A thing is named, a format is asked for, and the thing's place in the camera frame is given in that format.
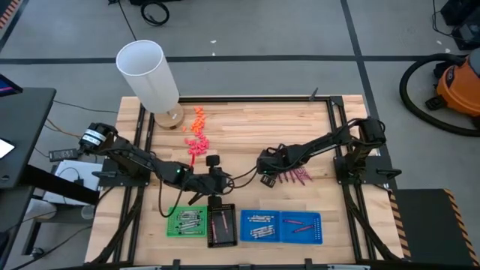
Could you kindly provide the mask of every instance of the black desk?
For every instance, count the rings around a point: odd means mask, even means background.
[[[22,94],[0,97],[0,138],[15,146],[0,159],[0,232],[23,219],[35,188],[90,204],[98,200],[97,191],[28,165],[55,94],[53,88],[25,88]],[[7,247],[0,254],[0,269],[5,267],[18,229],[9,230]]]

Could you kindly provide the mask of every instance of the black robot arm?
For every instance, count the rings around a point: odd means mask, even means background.
[[[203,195],[223,194],[230,176],[220,167],[214,167],[219,161],[211,164],[208,174],[194,174],[194,168],[185,163],[161,160],[120,137],[118,131],[108,124],[91,123],[79,144],[83,153],[107,156],[118,164],[121,173],[132,178],[139,176],[145,168],[165,185],[196,192],[189,204],[195,203]]]
[[[350,128],[358,127],[359,138],[350,134]],[[280,144],[267,148],[256,159],[256,171],[263,175],[261,182],[270,188],[280,173],[294,170],[306,164],[312,157],[338,146],[354,146],[355,150],[345,156],[347,169],[351,172],[365,167],[365,158],[372,149],[385,144],[385,125],[374,118],[355,118],[332,133],[303,145]]]

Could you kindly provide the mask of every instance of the blue tray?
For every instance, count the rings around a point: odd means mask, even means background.
[[[270,222],[250,222],[248,218],[254,215],[270,215]],[[298,221],[301,224],[287,223],[284,220]],[[262,238],[254,238],[251,230],[273,225],[274,234]],[[297,229],[313,226],[300,232]],[[322,218],[317,212],[300,211],[269,211],[269,210],[241,210],[240,240],[244,242],[283,242],[293,244],[321,245]]]
[[[270,215],[273,218],[270,220],[270,222],[250,222],[248,218],[254,215]],[[273,225],[274,234],[262,238],[254,238],[250,234],[251,230],[268,225]],[[240,240],[245,242],[280,242],[280,212],[264,210],[241,210]]]
[[[282,211],[281,212],[281,240],[285,243],[295,244],[323,244],[322,238],[322,222],[320,213],[315,212],[297,212]],[[284,220],[300,221],[303,224],[286,223]],[[313,226],[301,232],[294,232],[297,229]]]

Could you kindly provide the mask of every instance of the wooden tabletop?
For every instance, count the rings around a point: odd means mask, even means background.
[[[343,96],[348,119],[366,117],[361,95]],[[184,125],[195,119],[194,106],[203,106],[207,116],[204,134],[210,140],[208,155],[220,155],[220,166],[233,176],[246,173],[255,166],[262,149],[276,147],[279,143],[303,144],[331,131],[326,105],[323,102],[252,102],[252,103],[186,103]],[[119,135],[133,141],[140,102],[136,97],[123,97],[116,127]],[[145,115],[142,142],[145,145],[147,121]],[[185,137],[193,139],[191,131],[154,129],[151,150],[165,161],[189,164]],[[353,263],[353,249],[341,186],[335,179],[332,158],[334,151],[318,155],[306,164],[312,176],[306,186],[296,182],[280,184],[271,189],[260,183],[260,177],[248,186],[223,196],[223,203],[235,203],[242,209],[286,211],[312,211],[322,215],[323,244],[253,243],[240,241],[236,247],[207,248],[206,238],[167,238],[167,219],[158,213],[158,179],[152,174],[151,184],[145,189],[142,205],[139,237],[136,246],[135,265],[171,265],[180,259],[182,265],[233,265],[251,264],[302,264],[305,258],[313,263]],[[196,159],[195,173],[207,173],[205,155]],[[246,182],[249,177],[235,183]],[[123,187],[116,187],[103,198],[91,231],[85,261],[93,260],[105,247],[119,225],[124,194]],[[399,257],[403,257],[389,196],[378,187],[363,187],[370,224],[379,237]],[[164,212],[176,200],[179,191],[163,186],[162,209]],[[193,193],[183,193],[180,206],[186,206]],[[196,205],[206,205],[202,198]],[[238,229],[240,213],[237,214]],[[367,255],[363,232],[358,225],[362,254]],[[130,232],[124,239],[130,239]],[[126,259],[127,240],[122,259]]]

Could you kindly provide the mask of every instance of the white cylinder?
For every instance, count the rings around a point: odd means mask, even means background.
[[[118,70],[151,113],[166,113],[179,102],[179,90],[160,45],[138,40],[117,54]]]
[[[25,219],[38,217],[38,219],[50,219],[55,216],[57,208],[50,202],[45,202],[41,199],[30,199],[30,203],[25,213]]]

